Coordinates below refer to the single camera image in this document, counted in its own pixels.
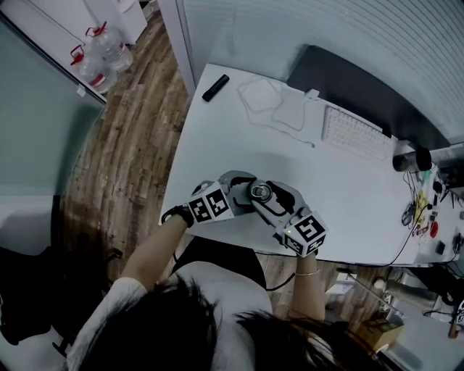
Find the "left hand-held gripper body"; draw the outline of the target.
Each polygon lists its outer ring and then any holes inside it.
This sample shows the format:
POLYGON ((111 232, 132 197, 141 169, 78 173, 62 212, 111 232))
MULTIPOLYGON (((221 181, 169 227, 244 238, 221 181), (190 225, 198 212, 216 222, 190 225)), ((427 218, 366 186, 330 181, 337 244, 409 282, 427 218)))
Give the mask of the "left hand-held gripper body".
POLYGON ((235 217, 228 198, 230 181, 231 175, 223 174, 216 181, 202 181, 194 189, 187 206, 196 224, 221 222, 235 217))

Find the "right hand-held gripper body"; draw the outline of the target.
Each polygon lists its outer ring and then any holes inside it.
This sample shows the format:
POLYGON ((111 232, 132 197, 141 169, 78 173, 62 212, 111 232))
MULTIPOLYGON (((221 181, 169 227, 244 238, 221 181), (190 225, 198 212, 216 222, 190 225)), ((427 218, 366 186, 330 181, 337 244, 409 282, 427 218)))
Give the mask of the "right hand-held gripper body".
POLYGON ((305 258, 317 252, 326 239, 326 225, 316 211, 301 207, 286 224, 280 223, 273 235, 280 245, 305 258))

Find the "person's left forearm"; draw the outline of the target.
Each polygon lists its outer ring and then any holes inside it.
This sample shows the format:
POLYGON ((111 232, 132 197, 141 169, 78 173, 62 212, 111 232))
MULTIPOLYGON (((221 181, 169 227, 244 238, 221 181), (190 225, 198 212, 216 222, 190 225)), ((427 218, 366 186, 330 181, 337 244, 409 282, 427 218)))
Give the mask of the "person's left forearm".
POLYGON ((186 232, 187 223, 179 215, 159 226, 129 257, 120 275, 132 278, 150 291, 160 281, 186 232))

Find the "person's right forearm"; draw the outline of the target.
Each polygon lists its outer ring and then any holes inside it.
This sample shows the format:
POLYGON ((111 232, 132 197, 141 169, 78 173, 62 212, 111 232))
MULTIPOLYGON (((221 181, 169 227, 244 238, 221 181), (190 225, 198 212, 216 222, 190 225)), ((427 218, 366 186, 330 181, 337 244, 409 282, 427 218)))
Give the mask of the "person's right forearm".
POLYGON ((324 320, 326 297, 315 253, 297 259, 290 318, 324 320))

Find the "person's black shorts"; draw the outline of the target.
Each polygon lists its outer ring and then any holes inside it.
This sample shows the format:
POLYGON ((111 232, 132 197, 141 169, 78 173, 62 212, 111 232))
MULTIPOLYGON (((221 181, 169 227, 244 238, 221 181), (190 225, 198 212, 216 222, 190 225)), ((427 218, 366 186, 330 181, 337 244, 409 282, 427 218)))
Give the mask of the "person's black shorts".
POLYGON ((196 236, 177 259, 172 273, 193 262, 215 264, 267 288, 264 271, 252 249, 196 236))

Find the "white flat square pad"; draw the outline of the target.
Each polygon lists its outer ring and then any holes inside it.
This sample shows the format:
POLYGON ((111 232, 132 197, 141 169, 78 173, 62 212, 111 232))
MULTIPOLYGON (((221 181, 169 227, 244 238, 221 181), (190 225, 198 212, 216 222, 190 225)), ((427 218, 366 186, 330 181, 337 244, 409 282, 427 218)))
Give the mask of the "white flat square pad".
POLYGON ((305 123, 305 101, 303 99, 285 99, 271 115, 274 122, 292 130, 301 131, 305 123))

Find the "person's white shirt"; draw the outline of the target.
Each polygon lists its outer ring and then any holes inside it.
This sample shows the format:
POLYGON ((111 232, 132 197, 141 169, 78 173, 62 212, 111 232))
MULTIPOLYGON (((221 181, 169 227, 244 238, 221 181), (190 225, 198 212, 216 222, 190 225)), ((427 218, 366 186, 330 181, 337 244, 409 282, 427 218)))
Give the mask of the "person's white shirt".
MULTIPOLYGON (((188 263, 175 274, 179 278, 194 280, 206 299, 218 304, 214 309, 220 327, 218 349, 207 371, 254 371, 252 339, 236 322, 236 315, 254 310, 272 312, 265 289, 243 275, 210 262, 188 263)), ((147 294, 146 288, 136 279, 117 279, 80 330, 67 356, 67 369, 78 371, 97 328, 116 312, 118 304, 133 304, 147 294)))

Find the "white keyboard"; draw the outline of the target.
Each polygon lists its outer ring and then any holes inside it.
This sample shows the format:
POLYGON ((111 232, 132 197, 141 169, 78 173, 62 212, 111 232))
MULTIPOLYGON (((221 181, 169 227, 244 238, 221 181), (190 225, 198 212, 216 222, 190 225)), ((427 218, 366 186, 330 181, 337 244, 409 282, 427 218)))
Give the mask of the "white keyboard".
POLYGON ((352 115, 330 106, 325 107, 321 140, 379 164, 391 160, 394 152, 394 141, 391 138, 352 115))

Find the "black stick-shaped device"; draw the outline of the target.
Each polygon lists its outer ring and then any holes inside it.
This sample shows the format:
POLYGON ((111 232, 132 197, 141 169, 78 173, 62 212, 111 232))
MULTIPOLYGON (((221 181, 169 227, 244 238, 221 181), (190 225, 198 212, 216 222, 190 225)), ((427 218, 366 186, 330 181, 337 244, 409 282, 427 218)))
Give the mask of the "black stick-shaped device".
POLYGON ((217 81, 215 81, 202 95, 202 99, 209 103, 217 93, 228 83, 229 76, 224 74, 217 81))

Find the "black cylinder speaker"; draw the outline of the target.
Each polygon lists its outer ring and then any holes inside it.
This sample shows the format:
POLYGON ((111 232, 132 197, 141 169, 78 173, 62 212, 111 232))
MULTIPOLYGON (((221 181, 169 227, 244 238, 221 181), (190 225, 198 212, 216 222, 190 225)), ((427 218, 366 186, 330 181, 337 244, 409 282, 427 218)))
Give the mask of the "black cylinder speaker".
POLYGON ((392 166, 397 172, 428 171, 432 168, 430 151, 418 145, 415 151, 394 156, 392 166))

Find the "yellow packet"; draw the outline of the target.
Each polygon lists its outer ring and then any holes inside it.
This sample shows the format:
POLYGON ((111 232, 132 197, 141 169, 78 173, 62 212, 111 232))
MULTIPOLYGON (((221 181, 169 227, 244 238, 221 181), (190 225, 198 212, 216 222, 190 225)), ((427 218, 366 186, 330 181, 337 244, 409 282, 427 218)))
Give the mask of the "yellow packet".
POLYGON ((420 218, 421 212, 424 212, 428 204, 428 199, 423 190, 419 191, 415 200, 415 220, 420 218))

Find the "cardboard box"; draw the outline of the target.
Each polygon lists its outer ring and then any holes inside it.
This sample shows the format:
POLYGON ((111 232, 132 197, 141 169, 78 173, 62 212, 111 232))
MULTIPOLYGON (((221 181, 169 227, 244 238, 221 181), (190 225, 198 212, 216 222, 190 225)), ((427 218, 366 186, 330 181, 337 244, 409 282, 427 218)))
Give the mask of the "cardboard box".
POLYGON ((386 350, 397 340, 403 327, 401 321, 389 322, 384 318, 366 320, 360 324, 357 334, 372 350, 379 352, 386 350))

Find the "black laptop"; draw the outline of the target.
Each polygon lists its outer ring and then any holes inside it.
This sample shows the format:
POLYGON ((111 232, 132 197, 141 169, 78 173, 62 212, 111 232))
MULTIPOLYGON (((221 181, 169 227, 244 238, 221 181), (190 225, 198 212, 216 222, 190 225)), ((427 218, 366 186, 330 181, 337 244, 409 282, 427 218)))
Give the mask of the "black laptop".
POLYGON ((464 159, 438 163, 438 173, 447 190, 464 193, 464 159))

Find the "clear water bottle red cap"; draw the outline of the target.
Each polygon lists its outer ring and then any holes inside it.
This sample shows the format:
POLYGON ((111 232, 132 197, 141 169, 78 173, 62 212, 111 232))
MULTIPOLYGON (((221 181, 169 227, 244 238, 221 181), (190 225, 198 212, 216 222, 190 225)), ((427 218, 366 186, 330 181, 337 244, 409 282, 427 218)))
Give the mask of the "clear water bottle red cap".
POLYGON ((90 46, 79 44, 70 56, 73 70, 100 94, 106 94, 117 82, 116 72, 90 46))
POLYGON ((85 36, 91 37, 91 50, 95 51, 115 72, 123 72, 133 64, 133 55, 124 44, 119 31, 107 22, 88 28, 85 36))

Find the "black office chair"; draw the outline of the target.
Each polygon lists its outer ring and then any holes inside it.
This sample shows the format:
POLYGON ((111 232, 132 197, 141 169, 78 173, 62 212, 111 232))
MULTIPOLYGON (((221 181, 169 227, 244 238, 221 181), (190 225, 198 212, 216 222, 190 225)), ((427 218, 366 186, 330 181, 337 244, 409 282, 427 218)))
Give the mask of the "black office chair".
POLYGON ((62 355, 109 291, 107 264, 123 253, 107 256, 47 247, 26 255, 0 247, 0 333, 16 346, 27 338, 55 329, 62 355))

